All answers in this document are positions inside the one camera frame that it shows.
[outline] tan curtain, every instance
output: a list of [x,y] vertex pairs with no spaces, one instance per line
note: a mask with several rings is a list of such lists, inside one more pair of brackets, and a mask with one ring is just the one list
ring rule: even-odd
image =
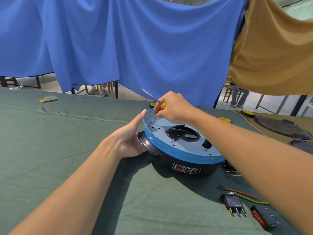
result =
[[313,94],[313,19],[300,21],[273,0],[249,0],[229,75],[267,95]]

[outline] jeans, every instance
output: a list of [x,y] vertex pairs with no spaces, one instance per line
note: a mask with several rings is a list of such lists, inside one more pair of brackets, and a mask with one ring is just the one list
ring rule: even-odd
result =
[[232,94],[232,101],[230,102],[230,104],[235,105],[236,101],[237,101],[237,95],[239,93],[239,91],[241,91],[243,93],[242,97],[240,98],[240,100],[238,101],[238,105],[243,106],[244,103],[246,102],[246,99],[250,93],[250,91],[242,89],[242,88],[237,88],[237,87],[232,87],[233,90],[233,94]]

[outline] red wire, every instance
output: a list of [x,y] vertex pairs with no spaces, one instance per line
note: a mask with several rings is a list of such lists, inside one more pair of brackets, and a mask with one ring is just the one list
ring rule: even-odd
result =
[[253,198],[257,198],[257,199],[260,199],[260,200],[266,200],[264,198],[261,198],[261,197],[258,197],[258,196],[253,196],[253,195],[250,195],[250,194],[246,194],[246,193],[240,192],[238,190],[228,189],[228,188],[224,188],[224,189],[225,190],[229,190],[229,191],[233,191],[233,192],[236,192],[236,193],[240,193],[240,194],[243,194],[243,195],[246,195],[246,196],[250,196],[250,197],[253,197]]

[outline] yellow-green wire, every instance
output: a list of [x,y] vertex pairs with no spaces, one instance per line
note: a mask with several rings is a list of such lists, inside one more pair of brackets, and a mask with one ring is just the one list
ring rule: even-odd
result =
[[260,201],[255,201],[255,200],[252,200],[252,199],[247,198],[247,197],[245,197],[245,196],[242,196],[242,195],[239,195],[239,194],[237,194],[237,195],[238,195],[239,197],[241,197],[241,198],[245,199],[245,200],[249,200],[249,201],[254,202],[254,203],[257,203],[257,204],[269,205],[269,202],[260,202]]

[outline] person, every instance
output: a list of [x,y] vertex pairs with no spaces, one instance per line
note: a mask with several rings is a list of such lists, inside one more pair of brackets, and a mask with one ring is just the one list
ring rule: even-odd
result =
[[[107,83],[102,84],[102,90],[101,90],[102,96],[108,96],[105,90],[106,86],[107,86]],[[91,91],[88,91],[88,94],[89,95],[99,94],[99,90],[96,88],[96,86],[91,86]]]
[[[246,102],[246,99],[247,99],[250,91],[242,89],[242,88],[238,88],[235,84],[232,84],[232,83],[229,85],[229,87],[233,90],[232,101],[230,102],[230,105],[234,108],[236,108],[236,106],[237,106],[237,107],[243,109],[244,103]],[[240,91],[243,93],[243,95],[237,103],[237,95]]]
[[[166,108],[156,103],[157,117],[196,128],[278,212],[304,234],[312,234],[312,155],[211,116],[181,94],[168,92],[159,100]],[[145,151],[136,134],[145,114],[143,110],[105,138],[10,235],[91,234],[119,161]],[[237,135],[231,144],[225,132]]]

